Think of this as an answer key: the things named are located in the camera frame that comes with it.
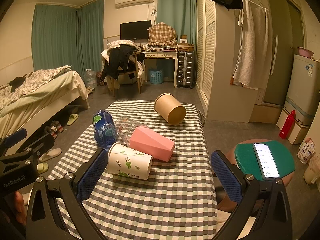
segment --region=snack package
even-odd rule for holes
[[[306,164],[314,152],[315,144],[311,138],[307,138],[299,147],[298,158],[303,164]]]

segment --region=metal bolt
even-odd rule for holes
[[[282,184],[282,179],[277,178],[277,179],[276,179],[276,183],[278,183],[278,184]]]
[[[246,178],[247,180],[253,180],[253,179],[254,179],[254,176],[253,176],[252,174],[247,174],[247,175],[245,176],[245,178]]]
[[[36,179],[36,182],[41,182],[41,181],[43,181],[43,177],[42,177],[42,176],[40,176],[40,177],[38,177],[38,178]]]
[[[71,179],[73,177],[73,173],[72,172],[68,172],[66,175],[64,175],[64,177],[66,179]]]

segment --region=curtain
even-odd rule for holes
[[[74,8],[37,4],[31,35],[34,69],[53,69],[72,65],[74,70],[78,70],[76,35]]]
[[[82,69],[101,70],[104,0],[77,9],[77,51]]]
[[[32,23],[34,69],[71,65],[83,78],[85,70],[101,70],[104,0],[81,8],[36,5]]]
[[[196,0],[158,0],[156,22],[173,27],[178,35],[187,35],[188,42],[196,45]]]

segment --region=door handle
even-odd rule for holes
[[[275,63],[276,63],[276,57],[277,57],[277,52],[278,52],[278,41],[279,41],[279,36],[276,36],[276,47],[275,47],[275,54],[273,56],[273,63],[272,63],[272,68],[271,68],[271,72],[270,75],[273,74],[273,70],[275,68]]]

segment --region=pink geometric vase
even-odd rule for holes
[[[142,126],[137,127],[130,138],[130,148],[165,162],[171,158],[175,145],[174,141]]]

